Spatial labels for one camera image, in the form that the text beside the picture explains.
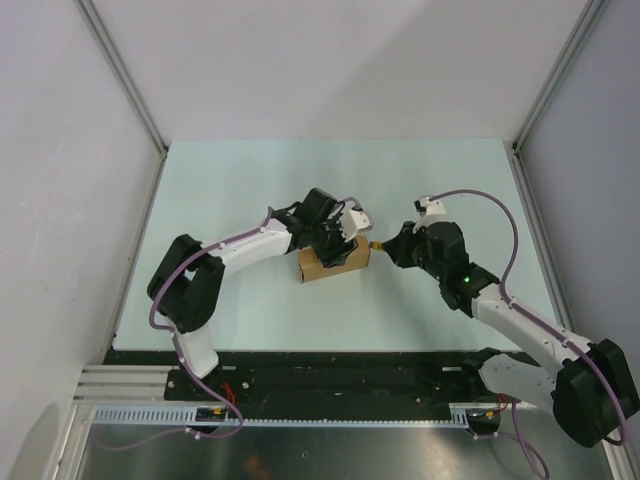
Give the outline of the brown cardboard express box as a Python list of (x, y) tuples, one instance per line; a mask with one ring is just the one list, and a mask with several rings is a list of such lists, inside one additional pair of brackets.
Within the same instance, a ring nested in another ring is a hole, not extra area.
[(299, 251), (297, 259), (300, 281), (302, 283), (309, 283), (356, 270), (366, 269), (369, 266), (371, 257), (368, 238), (365, 235), (359, 235), (356, 237), (356, 240), (357, 247), (348, 255), (345, 263), (331, 268), (324, 267), (311, 248)]

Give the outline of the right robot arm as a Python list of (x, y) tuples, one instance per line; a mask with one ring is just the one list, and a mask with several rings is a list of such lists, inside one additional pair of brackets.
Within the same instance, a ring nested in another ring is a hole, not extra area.
[(454, 222), (427, 227), (406, 222), (379, 244), (399, 268), (419, 268), (434, 278), (452, 310), (499, 331), (532, 358), (519, 363), (485, 348), (461, 376), (473, 401), (504, 393), (550, 413), (576, 443), (592, 447), (639, 411), (639, 394), (622, 349), (609, 339), (594, 343), (537, 318), (508, 299), (499, 278), (472, 262)]

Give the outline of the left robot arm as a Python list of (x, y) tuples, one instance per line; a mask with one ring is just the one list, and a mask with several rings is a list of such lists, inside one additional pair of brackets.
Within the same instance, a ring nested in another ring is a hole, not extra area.
[(197, 398), (214, 397), (221, 376), (219, 356), (207, 327), (223, 280), (262, 260), (309, 248), (325, 268), (346, 264), (357, 237), (373, 226), (359, 201), (338, 200), (319, 188), (301, 201), (274, 209), (255, 227), (205, 245), (188, 234), (176, 237), (152, 276), (147, 295), (149, 324), (171, 335), (186, 387)]

